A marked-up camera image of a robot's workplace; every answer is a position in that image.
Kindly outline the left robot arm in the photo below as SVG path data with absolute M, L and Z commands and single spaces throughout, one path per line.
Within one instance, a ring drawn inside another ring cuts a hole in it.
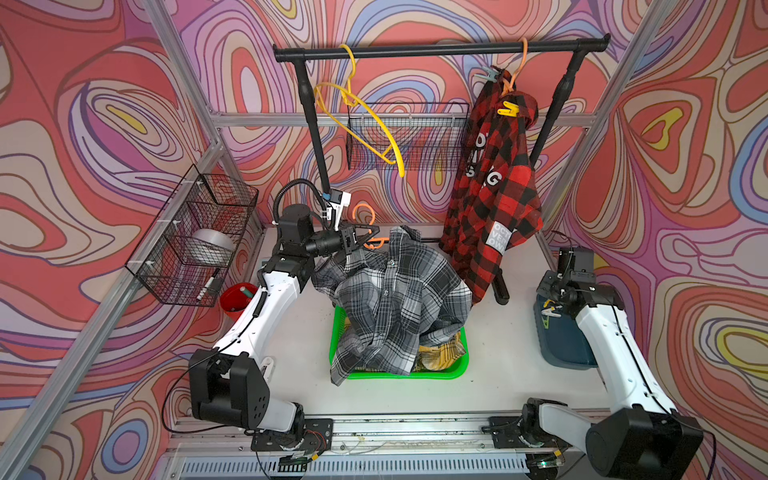
M 212 349 L 199 349 L 189 360 L 191 413 L 211 428 L 293 436 L 306 430 L 302 406 L 272 396 L 261 370 L 264 350 L 315 272 L 317 259 L 352 253 L 369 239 L 358 235 L 360 225 L 342 218 L 350 193 L 332 189 L 314 196 L 324 210 L 318 222 L 306 204 L 275 208 L 277 240 L 257 272 L 253 297 Z

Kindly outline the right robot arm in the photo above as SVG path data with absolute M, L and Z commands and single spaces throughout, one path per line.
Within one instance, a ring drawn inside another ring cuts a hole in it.
M 605 389 L 609 416 L 597 423 L 564 403 L 532 398 L 519 421 L 522 441 L 567 443 L 585 453 L 593 469 L 613 479 L 680 479 L 704 439 L 698 421 L 679 412 L 655 379 L 630 330 L 617 290 L 600 284 L 594 253 L 563 248 L 556 270 L 537 288 L 555 314 L 584 335 Z

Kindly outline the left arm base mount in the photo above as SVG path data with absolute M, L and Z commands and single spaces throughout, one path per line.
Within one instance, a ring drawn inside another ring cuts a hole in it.
M 287 432 L 257 430 L 252 436 L 254 452 L 324 452 L 332 447 L 332 418 L 310 418 L 299 421 Z

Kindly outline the yellow plaid long-sleeve shirt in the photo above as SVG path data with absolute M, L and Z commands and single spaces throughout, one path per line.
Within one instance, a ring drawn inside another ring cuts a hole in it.
M 416 356 L 415 371 L 439 372 L 451 368 L 466 355 L 466 348 L 457 333 L 447 342 L 438 346 L 420 345 Z

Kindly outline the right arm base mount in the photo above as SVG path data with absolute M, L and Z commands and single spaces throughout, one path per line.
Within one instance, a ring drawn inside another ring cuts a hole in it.
M 521 416 L 492 416 L 481 427 L 481 432 L 491 436 L 496 449 L 559 449 L 568 450 L 571 445 L 547 433 L 526 429 Z

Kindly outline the grey plaid long-sleeve shirt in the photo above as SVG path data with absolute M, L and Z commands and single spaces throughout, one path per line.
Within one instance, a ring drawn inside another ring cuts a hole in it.
M 410 375 L 419 346 L 460 333 L 472 307 L 450 262 L 408 226 L 392 228 L 385 249 L 334 255 L 313 283 L 349 322 L 331 364 L 335 385 L 356 371 Z

